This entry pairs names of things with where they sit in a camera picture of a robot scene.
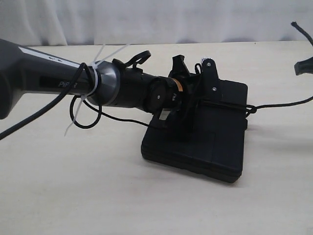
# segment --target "black base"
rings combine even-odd
[[[246,105],[247,85],[221,80],[224,102]],[[153,117],[151,125],[158,124]],[[148,128],[141,145],[143,158],[233,183],[242,174],[244,111],[199,106],[195,131],[188,136]]]

